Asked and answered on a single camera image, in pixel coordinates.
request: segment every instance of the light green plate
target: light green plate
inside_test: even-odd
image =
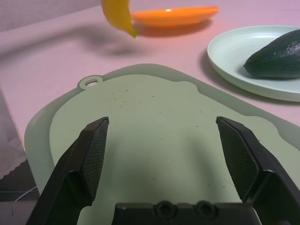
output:
[[[210,62],[223,78],[244,90],[269,98],[300,102],[300,78],[255,78],[243,67],[253,53],[281,35],[297,29],[300,28],[256,26],[230,30],[210,42],[207,49]]]
[[[98,83],[87,87],[91,81]],[[250,128],[300,187],[300,152],[272,123],[243,116],[200,94],[190,82],[149,75],[102,82],[93,76],[79,86],[86,90],[66,102],[52,120],[54,163],[86,124],[110,118],[97,197],[82,211],[79,225],[110,225],[118,202],[239,202],[226,168],[217,116]]]

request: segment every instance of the floor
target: floor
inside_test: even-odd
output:
[[[14,201],[26,191],[36,186],[28,161],[22,163],[14,171],[0,180],[0,202]],[[20,201],[37,200],[37,189],[28,193]]]

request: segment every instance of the white plate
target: white plate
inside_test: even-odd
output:
[[[279,36],[300,29],[289,26],[255,26],[230,30],[215,37],[208,45],[214,69],[230,83],[269,98],[300,102],[300,78],[262,79],[243,67],[246,60]]]

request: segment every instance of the cutting board hanging hole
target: cutting board hanging hole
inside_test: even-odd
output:
[[[78,86],[81,89],[86,90],[88,88],[98,85],[99,83],[102,83],[102,81],[103,81],[102,78],[98,75],[88,76],[88,77],[82,79],[78,83]]]

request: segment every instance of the cable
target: cable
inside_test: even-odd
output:
[[[18,197],[15,202],[19,201],[21,198],[23,198],[25,195],[27,195],[28,193],[30,193],[31,191],[33,191],[34,189],[36,189],[37,186],[35,186],[34,188],[30,189],[29,191],[26,191],[23,195],[21,195],[20,197]]]
[[[27,191],[0,191],[0,194],[4,194],[4,193],[25,193]]]

